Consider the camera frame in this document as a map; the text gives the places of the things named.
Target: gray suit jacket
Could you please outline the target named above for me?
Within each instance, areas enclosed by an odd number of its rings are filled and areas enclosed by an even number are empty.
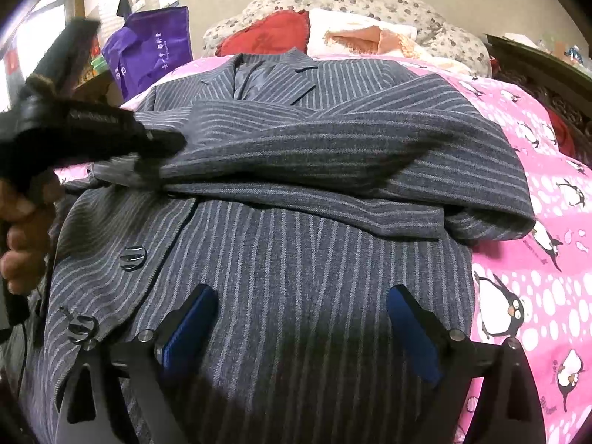
[[[292,51],[266,57],[277,65],[246,92],[253,100],[234,100],[237,67],[258,58],[146,97],[137,118],[183,132],[183,152],[96,164],[69,186],[20,396],[42,442],[53,441],[77,351],[60,305],[97,317],[101,340],[131,339],[198,283],[218,290],[220,315],[178,398],[203,444],[398,442],[424,391],[392,341],[387,291],[406,285],[468,333],[468,243],[532,228],[523,169],[501,129],[439,76]],[[135,245],[147,262],[123,272],[119,256]],[[15,363],[19,338],[8,346]]]

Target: blue clamp pad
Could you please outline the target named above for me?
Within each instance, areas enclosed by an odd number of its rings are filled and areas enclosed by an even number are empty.
[[[387,312],[414,372],[422,380],[436,385],[442,378],[442,369],[438,346],[431,338],[445,331],[444,327],[434,314],[419,306],[403,285],[389,290]]]
[[[198,285],[180,309],[171,311],[156,330],[155,357],[165,379],[176,379],[190,370],[203,348],[218,310],[217,293]]]

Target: gray floral pillow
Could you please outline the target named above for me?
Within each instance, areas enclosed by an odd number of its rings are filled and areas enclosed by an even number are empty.
[[[244,9],[243,15],[258,20],[278,10],[310,8],[356,13],[412,25],[417,28],[417,43],[420,45],[433,37],[444,23],[444,18],[434,8],[420,0],[254,0]]]
[[[480,77],[491,76],[489,53],[475,35],[458,26],[444,23],[442,29],[422,45],[434,57],[446,57],[464,63]]]
[[[279,10],[356,13],[417,28],[417,43],[432,55],[463,62],[477,75],[491,75],[489,55],[481,40],[446,23],[442,15],[420,0],[253,0],[241,14],[219,21],[203,36],[203,56],[213,56],[225,38]]]

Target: metal bolt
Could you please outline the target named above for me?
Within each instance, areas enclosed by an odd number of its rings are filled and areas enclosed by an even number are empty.
[[[84,350],[92,350],[97,346],[98,342],[96,339],[87,340],[85,343],[82,344],[82,348]]]
[[[66,316],[66,319],[68,319],[68,320],[74,319],[74,317],[72,316],[72,314],[70,314],[70,311],[68,310],[67,307],[60,305],[59,311]]]
[[[452,340],[455,340],[456,342],[460,342],[461,340],[465,339],[465,335],[463,334],[463,332],[458,329],[452,329],[448,335]]]
[[[506,342],[508,343],[511,349],[515,350],[520,348],[520,341],[515,337],[508,337]]]
[[[150,329],[143,330],[138,334],[138,340],[140,342],[149,342],[154,337],[154,332]]]

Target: finger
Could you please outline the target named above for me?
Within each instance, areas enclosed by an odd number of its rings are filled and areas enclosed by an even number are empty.
[[[0,179],[0,219],[16,222],[32,214],[34,210],[32,202],[19,194],[13,185]]]
[[[8,291],[18,295],[29,295],[41,282],[43,277],[23,277],[21,279],[10,280],[8,282]]]
[[[48,232],[55,216],[56,211],[51,205],[39,209],[27,219],[15,223],[8,231],[8,248],[17,251],[49,252]]]
[[[0,260],[0,272],[8,281],[37,279],[45,274],[45,254],[41,252],[6,252]]]
[[[64,196],[64,189],[60,184],[60,178],[52,173],[50,180],[43,185],[43,203],[54,204]]]

